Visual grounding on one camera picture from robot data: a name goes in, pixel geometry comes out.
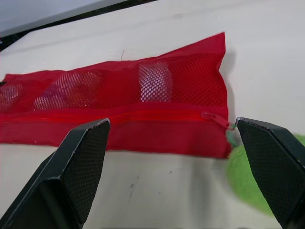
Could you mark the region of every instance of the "red fabric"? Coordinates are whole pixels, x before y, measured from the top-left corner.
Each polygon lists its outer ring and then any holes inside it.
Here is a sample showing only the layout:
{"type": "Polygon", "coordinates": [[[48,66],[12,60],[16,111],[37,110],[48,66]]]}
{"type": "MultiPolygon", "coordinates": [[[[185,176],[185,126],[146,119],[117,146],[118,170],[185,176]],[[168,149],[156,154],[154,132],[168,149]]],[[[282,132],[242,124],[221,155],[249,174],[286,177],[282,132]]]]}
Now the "red fabric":
{"type": "Polygon", "coordinates": [[[7,74],[0,142],[58,146],[81,123],[109,118],[107,149],[226,157],[224,33],[158,57],[71,71],[7,74]]]}

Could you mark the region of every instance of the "table surface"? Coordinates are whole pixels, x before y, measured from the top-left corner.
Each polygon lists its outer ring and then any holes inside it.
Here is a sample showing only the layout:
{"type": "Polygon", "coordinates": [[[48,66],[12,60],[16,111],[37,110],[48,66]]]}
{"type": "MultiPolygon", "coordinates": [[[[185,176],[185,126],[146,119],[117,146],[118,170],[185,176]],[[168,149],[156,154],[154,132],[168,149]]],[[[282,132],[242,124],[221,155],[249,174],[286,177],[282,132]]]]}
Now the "table surface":
{"type": "MultiPolygon", "coordinates": [[[[0,53],[0,78],[119,61],[121,56],[151,57],[225,31],[221,73],[230,120],[245,116],[305,134],[304,11],[301,0],[160,0],[31,32],[0,53]]],[[[2,215],[55,148],[0,149],[2,215]]],[[[234,195],[225,164],[208,158],[107,152],[84,228],[280,228],[274,218],[234,195]]]]}

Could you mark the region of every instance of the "mesh pouch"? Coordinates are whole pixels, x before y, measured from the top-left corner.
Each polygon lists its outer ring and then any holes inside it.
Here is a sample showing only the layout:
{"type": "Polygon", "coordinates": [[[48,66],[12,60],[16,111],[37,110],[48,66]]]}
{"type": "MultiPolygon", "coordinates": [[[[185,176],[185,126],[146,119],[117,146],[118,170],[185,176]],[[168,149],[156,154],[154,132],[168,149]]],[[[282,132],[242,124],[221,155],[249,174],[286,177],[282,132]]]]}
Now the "mesh pouch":
{"type": "Polygon", "coordinates": [[[0,142],[59,146],[70,129],[109,118],[107,149],[226,157],[224,54],[221,33],[158,57],[7,74],[0,142]]]}

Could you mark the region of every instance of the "mesh panel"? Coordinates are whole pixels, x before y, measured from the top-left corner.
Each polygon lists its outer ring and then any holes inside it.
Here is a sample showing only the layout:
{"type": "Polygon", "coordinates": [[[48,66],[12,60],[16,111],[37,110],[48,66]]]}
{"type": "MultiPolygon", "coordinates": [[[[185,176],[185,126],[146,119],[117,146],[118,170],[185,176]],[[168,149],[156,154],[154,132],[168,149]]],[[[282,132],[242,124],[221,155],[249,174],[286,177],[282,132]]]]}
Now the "mesh panel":
{"type": "Polygon", "coordinates": [[[9,111],[22,98],[24,94],[23,87],[20,83],[1,85],[0,112],[9,111]]]}
{"type": "Polygon", "coordinates": [[[238,124],[253,176],[272,212],[284,225],[305,191],[299,165],[266,130],[238,124]]]}
{"type": "Polygon", "coordinates": [[[64,184],[82,223],[87,220],[102,172],[108,134],[104,125],[87,133],[64,174],[64,184]]]}
{"type": "Polygon", "coordinates": [[[0,112],[108,109],[149,102],[226,106],[226,89],[215,67],[222,56],[193,54],[144,60],[117,71],[50,71],[47,80],[37,77],[23,80],[22,85],[22,76],[15,77],[0,86],[0,112]]]}

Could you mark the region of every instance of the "green zipper pull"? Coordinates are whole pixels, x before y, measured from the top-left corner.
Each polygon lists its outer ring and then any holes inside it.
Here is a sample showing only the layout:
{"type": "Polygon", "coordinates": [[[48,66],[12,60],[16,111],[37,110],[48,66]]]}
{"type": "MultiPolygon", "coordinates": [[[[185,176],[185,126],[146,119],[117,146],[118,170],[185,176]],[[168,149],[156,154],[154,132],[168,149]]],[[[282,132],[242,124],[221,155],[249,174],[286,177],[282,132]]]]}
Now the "green zipper pull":
{"type": "Polygon", "coordinates": [[[219,125],[223,126],[226,128],[225,136],[227,139],[227,142],[231,144],[232,147],[237,147],[237,142],[234,139],[234,129],[236,128],[236,125],[233,123],[228,122],[224,118],[220,117],[219,115],[216,114],[211,114],[211,113],[201,113],[202,118],[207,118],[215,121],[219,125]]]}

